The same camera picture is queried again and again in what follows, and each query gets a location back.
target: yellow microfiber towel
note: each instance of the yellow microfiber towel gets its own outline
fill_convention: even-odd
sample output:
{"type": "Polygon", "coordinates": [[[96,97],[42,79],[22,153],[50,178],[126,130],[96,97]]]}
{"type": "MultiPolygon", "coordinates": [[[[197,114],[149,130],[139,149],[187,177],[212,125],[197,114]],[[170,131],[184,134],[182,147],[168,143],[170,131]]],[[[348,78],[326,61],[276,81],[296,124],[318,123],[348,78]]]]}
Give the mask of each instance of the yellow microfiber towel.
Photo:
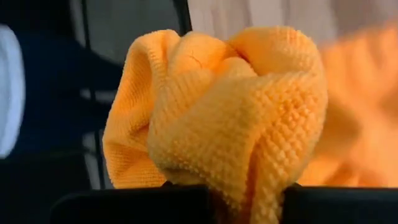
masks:
{"type": "Polygon", "coordinates": [[[322,132],[327,87],[315,44],[288,27],[224,42],[162,30],[131,45],[104,132],[116,188],[206,184],[227,223],[278,223],[322,132]]]}

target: black object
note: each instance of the black object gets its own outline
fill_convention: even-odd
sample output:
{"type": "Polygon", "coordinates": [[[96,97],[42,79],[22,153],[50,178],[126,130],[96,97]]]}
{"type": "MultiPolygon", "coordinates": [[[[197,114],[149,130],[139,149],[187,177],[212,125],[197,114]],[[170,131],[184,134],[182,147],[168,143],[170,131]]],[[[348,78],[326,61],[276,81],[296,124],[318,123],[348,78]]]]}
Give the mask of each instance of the black object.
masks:
{"type": "Polygon", "coordinates": [[[67,196],[53,208],[51,224],[215,223],[204,186],[101,190],[67,196]]]}
{"type": "MultiPolygon", "coordinates": [[[[398,190],[301,187],[285,191],[281,224],[398,223],[398,190]]],[[[216,223],[204,186],[106,190],[64,198],[51,224],[216,223]]]]}
{"type": "Polygon", "coordinates": [[[91,189],[80,151],[0,160],[0,180],[1,224],[46,224],[60,197],[91,189]]]}
{"type": "Polygon", "coordinates": [[[191,17],[189,15],[187,0],[173,0],[174,8],[177,11],[178,23],[180,24],[180,31],[182,35],[192,31],[191,17]]]}
{"type": "Polygon", "coordinates": [[[398,223],[397,189],[290,187],[281,224],[398,223]]]}
{"type": "Polygon", "coordinates": [[[0,23],[13,30],[74,38],[69,0],[0,0],[0,23]]]}

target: blurred orange towel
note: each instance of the blurred orange towel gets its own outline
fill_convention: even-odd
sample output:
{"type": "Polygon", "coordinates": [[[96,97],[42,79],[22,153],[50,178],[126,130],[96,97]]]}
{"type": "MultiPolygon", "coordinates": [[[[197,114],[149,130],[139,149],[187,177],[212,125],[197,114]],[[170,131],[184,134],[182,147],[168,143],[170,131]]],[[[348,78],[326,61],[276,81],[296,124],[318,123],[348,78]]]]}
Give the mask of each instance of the blurred orange towel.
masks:
{"type": "Polygon", "coordinates": [[[106,124],[110,178],[117,188],[203,183],[228,205],[227,223],[277,223],[280,193],[321,134],[326,89],[317,48],[287,27],[227,42],[144,35],[106,124]]]}
{"type": "Polygon", "coordinates": [[[388,22],[322,48],[329,106],[300,184],[398,187],[397,28],[388,22]]]}

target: white fabric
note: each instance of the white fabric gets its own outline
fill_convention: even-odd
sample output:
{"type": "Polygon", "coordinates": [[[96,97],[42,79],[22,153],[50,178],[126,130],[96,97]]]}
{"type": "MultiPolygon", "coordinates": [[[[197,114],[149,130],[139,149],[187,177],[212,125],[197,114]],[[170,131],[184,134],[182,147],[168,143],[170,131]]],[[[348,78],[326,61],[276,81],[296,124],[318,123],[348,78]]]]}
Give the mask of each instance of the white fabric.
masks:
{"type": "Polygon", "coordinates": [[[0,158],[14,147],[25,105],[22,52],[17,37],[0,25],[0,158]]]}

